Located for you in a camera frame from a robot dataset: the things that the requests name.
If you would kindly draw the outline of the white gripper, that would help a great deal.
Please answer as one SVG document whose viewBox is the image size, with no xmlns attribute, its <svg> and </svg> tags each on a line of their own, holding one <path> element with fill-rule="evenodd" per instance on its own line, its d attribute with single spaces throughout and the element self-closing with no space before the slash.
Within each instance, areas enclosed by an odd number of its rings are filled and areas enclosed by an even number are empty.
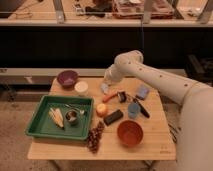
<svg viewBox="0 0 213 171">
<path fill-rule="evenodd" d="M 113 75 L 112 75 L 112 68 L 109 67 L 106 71 L 105 71 L 105 74 L 104 74 L 104 82 L 106 84 L 114 84 L 115 81 L 113 79 Z"/>
</svg>

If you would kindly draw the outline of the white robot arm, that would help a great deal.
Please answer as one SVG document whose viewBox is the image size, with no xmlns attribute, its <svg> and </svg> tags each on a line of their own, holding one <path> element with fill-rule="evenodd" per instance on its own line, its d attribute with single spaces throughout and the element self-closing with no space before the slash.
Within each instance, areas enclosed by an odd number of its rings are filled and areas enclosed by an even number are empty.
<svg viewBox="0 0 213 171">
<path fill-rule="evenodd" d="M 143 64 L 138 50 L 119 54 L 106 69 L 107 84 L 134 76 L 182 106 L 177 171 L 213 171 L 213 87 Z"/>
</svg>

